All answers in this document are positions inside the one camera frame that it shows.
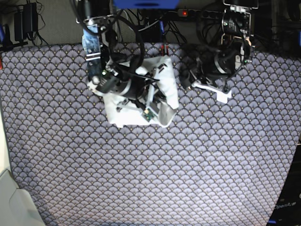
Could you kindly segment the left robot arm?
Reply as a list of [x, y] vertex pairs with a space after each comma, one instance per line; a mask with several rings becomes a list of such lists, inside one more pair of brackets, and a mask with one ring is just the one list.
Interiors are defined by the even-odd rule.
[[217, 101], [228, 102], [228, 81], [250, 62], [251, 10], [258, 6], [257, 0], [216, 0], [195, 14], [197, 38], [209, 56], [198, 56], [181, 78], [185, 89], [206, 89], [216, 93]]

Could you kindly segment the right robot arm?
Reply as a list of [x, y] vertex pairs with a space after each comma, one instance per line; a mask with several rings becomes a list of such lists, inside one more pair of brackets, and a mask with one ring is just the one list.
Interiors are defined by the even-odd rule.
[[[122, 17], [122, 10], [110, 9], [108, 0], [72, 0], [71, 8], [83, 28], [82, 46], [86, 54], [87, 87], [95, 95], [117, 97], [114, 109], [136, 110], [143, 119], [159, 118], [158, 102], [164, 100], [158, 80], [150, 71], [138, 74], [144, 60], [144, 42], [137, 27]], [[140, 53], [125, 62], [127, 56], [114, 51], [118, 35], [113, 26], [119, 21], [135, 33]]]

